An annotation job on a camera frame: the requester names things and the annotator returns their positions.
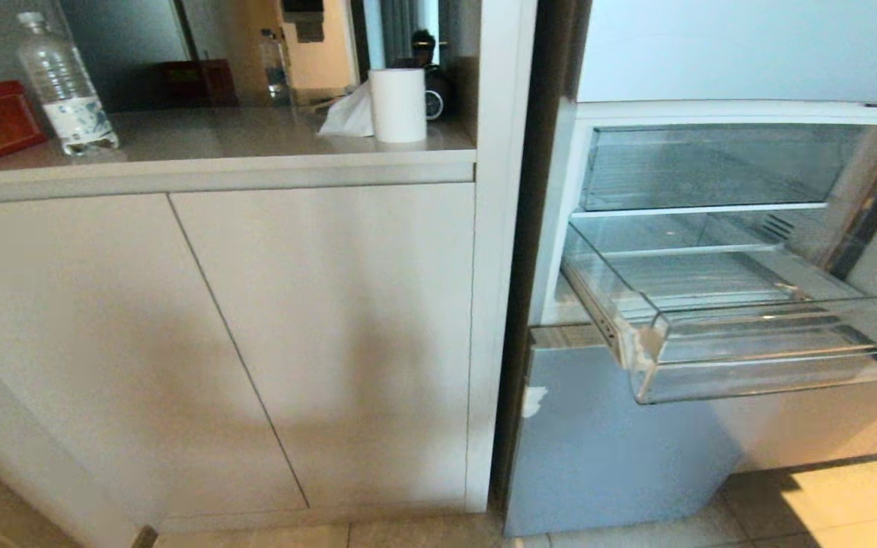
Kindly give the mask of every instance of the bottle label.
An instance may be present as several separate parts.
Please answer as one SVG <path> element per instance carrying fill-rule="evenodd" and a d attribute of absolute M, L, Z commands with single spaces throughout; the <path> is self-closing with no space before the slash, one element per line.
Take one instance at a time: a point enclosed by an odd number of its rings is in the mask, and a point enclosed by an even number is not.
<path fill-rule="evenodd" d="M 94 142 L 114 132 L 97 96 L 58 100 L 44 104 L 43 110 L 56 135 L 66 142 Z"/>

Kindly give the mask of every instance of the crisper drawer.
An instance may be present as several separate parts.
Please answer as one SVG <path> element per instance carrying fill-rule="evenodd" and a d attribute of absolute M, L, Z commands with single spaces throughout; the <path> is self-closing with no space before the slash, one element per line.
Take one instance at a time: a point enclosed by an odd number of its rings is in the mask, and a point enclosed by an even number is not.
<path fill-rule="evenodd" d="M 778 221 L 766 212 L 572 219 L 561 269 L 638 402 L 877 381 L 877 295 L 833 277 L 826 253 L 773 231 Z M 877 264 L 877 249 L 861 260 Z"/>

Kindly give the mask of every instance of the tile floor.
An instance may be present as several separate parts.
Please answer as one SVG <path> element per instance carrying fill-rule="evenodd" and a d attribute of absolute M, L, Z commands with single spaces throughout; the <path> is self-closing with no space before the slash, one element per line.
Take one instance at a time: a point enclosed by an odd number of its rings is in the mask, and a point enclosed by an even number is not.
<path fill-rule="evenodd" d="M 877 460 L 731 476 L 695 516 L 502 539 L 490 516 L 161 535 L 156 548 L 877 547 Z"/>

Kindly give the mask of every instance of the countertop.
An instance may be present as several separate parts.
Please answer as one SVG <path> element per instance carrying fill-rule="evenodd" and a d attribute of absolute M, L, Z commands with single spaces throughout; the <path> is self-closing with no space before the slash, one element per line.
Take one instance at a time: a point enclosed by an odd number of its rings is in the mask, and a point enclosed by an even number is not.
<path fill-rule="evenodd" d="M 290 108 L 202 108 L 111 116 L 121 148 L 71 158 L 51 142 L 0 158 L 0 202 L 80 195 L 472 180 L 476 146 L 455 121 L 424 142 L 317 135 Z M 212 177 L 213 174 L 236 174 Z"/>

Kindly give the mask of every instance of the bottle cap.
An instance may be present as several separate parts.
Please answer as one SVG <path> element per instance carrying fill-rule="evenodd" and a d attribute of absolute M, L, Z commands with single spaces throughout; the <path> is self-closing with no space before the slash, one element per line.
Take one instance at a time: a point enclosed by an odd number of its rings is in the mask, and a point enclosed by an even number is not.
<path fill-rule="evenodd" d="M 46 22 L 46 18 L 43 17 L 43 14 L 38 11 L 22 11 L 21 14 L 17 15 L 18 22 L 24 25 L 25 27 L 29 27 L 29 25 L 34 24 L 42 24 Z"/>

